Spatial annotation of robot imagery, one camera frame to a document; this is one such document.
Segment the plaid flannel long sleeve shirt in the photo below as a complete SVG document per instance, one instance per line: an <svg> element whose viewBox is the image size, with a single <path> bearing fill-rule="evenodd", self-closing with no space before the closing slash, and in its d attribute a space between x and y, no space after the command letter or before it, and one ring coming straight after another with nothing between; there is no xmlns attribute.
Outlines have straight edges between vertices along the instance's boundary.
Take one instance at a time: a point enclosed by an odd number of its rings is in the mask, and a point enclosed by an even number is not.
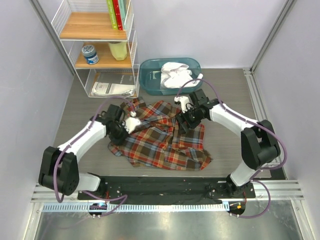
<svg viewBox="0 0 320 240"><path fill-rule="evenodd" d="M133 167L201 171L212 162L211 154L204 148L203 124L186 134L179 133L175 118L179 108L163 100L146 104L142 97L120 106L127 115L134 106L141 125L122 145L109 143L108 149L117 157L126 157Z"/></svg>

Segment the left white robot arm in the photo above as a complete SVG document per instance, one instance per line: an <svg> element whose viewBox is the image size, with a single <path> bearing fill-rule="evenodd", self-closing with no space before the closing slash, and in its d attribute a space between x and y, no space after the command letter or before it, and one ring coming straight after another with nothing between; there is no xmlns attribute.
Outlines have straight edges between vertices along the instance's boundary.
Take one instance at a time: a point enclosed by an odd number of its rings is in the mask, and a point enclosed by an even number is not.
<svg viewBox="0 0 320 240"><path fill-rule="evenodd" d="M89 191L100 200L107 192L100 176L80 173L79 162L84 154L106 136L121 144L129 136L123 117L125 111L111 104L106 111L90 118L86 126L69 141L58 147L47 147L42 156L38 183L65 196L76 191Z"/></svg>

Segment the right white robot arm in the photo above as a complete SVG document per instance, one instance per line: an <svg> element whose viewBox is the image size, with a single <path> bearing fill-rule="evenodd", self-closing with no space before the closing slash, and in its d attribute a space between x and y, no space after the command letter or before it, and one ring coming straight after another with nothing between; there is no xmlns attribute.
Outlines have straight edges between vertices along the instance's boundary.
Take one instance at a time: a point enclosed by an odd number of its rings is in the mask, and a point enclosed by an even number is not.
<svg viewBox="0 0 320 240"><path fill-rule="evenodd" d="M239 136L242 161L226 177L225 190L230 197L241 195L255 174L281 154L273 126L267 120L241 115L221 100L209 99L201 89L189 96L176 96L174 102L181 108L175 116L180 134L189 133L207 119Z"/></svg>

